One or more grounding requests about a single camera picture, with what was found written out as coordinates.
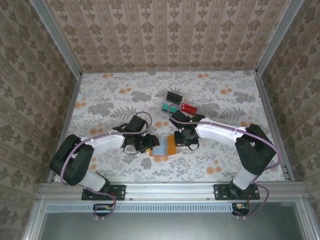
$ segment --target gray panel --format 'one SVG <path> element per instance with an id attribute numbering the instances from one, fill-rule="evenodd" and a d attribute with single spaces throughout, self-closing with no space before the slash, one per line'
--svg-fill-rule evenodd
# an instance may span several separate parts
<path id="1" fill-rule="evenodd" d="M 93 213 L 94 203 L 49 203 L 46 213 Z M 118 202 L 117 213 L 232 213 L 232 203 L 128 203 Z"/>
<path id="2" fill-rule="evenodd" d="M 304 240 L 295 203 L 267 203 L 247 219 L 230 213 L 47 213 L 40 240 Z"/>

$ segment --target small box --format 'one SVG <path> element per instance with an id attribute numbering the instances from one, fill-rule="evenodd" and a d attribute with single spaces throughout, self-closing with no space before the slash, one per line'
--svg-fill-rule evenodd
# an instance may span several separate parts
<path id="1" fill-rule="evenodd" d="M 168 91 L 166 95 L 166 100 L 170 103 L 180 105 L 182 101 L 182 96 Z"/>

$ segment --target floral tablecloth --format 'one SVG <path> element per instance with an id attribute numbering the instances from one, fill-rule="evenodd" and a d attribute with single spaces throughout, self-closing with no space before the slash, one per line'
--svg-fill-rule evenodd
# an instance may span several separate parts
<path id="1" fill-rule="evenodd" d="M 197 103 L 214 121 L 244 127 L 254 123 L 272 138 L 253 71 L 83 74 L 68 133 L 100 135 L 127 123 L 136 112 L 146 111 L 153 120 L 150 133 L 166 137 L 177 130 L 161 111 L 168 91 Z M 237 151 L 211 139 L 199 142 L 196 151 L 179 147 L 169 157 L 126 155 L 122 149 L 113 149 L 93 157 L 90 168 L 112 182 L 230 181 L 241 167 Z M 283 172 L 278 167 L 264 172 L 259 180 L 283 181 Z"/>

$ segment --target black mount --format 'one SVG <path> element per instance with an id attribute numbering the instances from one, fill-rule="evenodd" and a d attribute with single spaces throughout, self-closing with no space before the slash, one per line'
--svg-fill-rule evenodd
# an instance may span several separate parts
<path id="1" fill-rule="evenodd" d="M 199 122 L 201 119 L 204 119 L 205 116 L 201 114 L 196 114 L 192 118 L 182 113 L 180 110 L 175 111 L 172 114 L 172 118 L 180 122 Z M 187 146 L 198 145 L 199 147 L 199 136 L 196 132 L 197 124 L 181 124 L 169 119 L 169 121 L 176 126 L 177 129 L 181 131 L 174 132 L 174 140 L 176 146 Z"/>
<path id="2" fill-rule="evenodd" d="M 133 132 L 141 132 L 144 125 L 146 125 L 146 127 L 148 127 L 148 123 L 145 120 L 138 117 L 137 115 L 134 115 L 131 118 L 131 120 L 129 121 L 129 123 L 124 123 L 120 126 L 116 126 L 116 127 L 112 128 L 112 129 L 116 130 L 118 132 L 121 132 L 121 133 L 124 133 L 124 132 L 133 133 Z"/>
<path id="3" fill-rule="evenodd" d="M 247 189 L 233 194 L 232 184 L 215 184 L 213 192 L 215 200 L 259 200 L 259 189 L 256 185 L 250 184 Z"/>
<path id="4" fill-rule="evenodd" d="M 50 169 L 60 176 L 68 155 L 80 142 L 80 137 L 74 134 L 67 136 L 50 161 Z M 94 148 L 91 145 L 81 145 L 74 153 L 76 156 L 70 158 L 63 174 L 63 180 L 70 186 L 80 183 L 87 173 L 93 153 Z"/>
<path id="5" fill-rule="evenodd" d="M 100 190 L 101 193 L 107 193 L 113 196 L 117 201 L 124 201 L 126 196 L 126 185 L 110 184 Z M 81 200 L 84 201 L 112 201 L 112 199 L 105 195 L 94 194 L 87 189 L 82 190 Z"/>
<path id="6" fill-rule="evenodd" d="M 250 205 L 248 203 L 232 203 L 232 210 L 234 216 L 246 216 L 250 211 Z"/>

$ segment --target patterned wallpaper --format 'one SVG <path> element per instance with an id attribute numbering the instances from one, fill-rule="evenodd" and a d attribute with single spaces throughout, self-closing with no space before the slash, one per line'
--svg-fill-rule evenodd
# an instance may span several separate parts
<path id="1" fill-rule="evenodd" d="M 83 72 L 253 69 L 289 0 L 45 0 Z"/>
<path id="2" fill-rule="evenodd" d="M 46 182 L 75 78 L 28 0 L 0 1 L 0 239 L 19 239 Z"/>
<path id="3" fill-rule="evenodd" d="M 305 0 L 263 73 L 298 181 L 320 224 L 320 1 Z"/>

